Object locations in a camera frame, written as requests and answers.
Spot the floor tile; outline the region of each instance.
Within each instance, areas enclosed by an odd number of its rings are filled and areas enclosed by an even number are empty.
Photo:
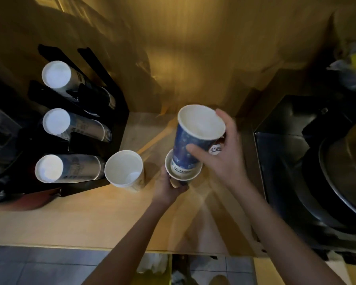
[[[193,278],[198,285],[228,285],[227,272],[218,271],[191,271],[191,278]]]
[[[256,285],[254,274],[227,272],[230,285]]]
[[[251,257],[227,256],[227,272],[253,273],[253,260]]]
[[[190,255],[191,271],[227,271],[225,256],[218,256],[215,260],[206,255]]]
[[[18,285],[81,285],[95,266],[28,263]]]
[[[108,253],[103,250],[32,248],[28,262],[98,265]]]
[[[0,261],[25,262],[29,252],[29,247],[0,246]]]
[[[24,263],[0,261],[0,285],[16,285]]]

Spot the metal pot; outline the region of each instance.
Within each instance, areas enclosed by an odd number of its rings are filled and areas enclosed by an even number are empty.
[[[356,125],[348,134],[321,148],[320,165],[337,196],[356,213]]]

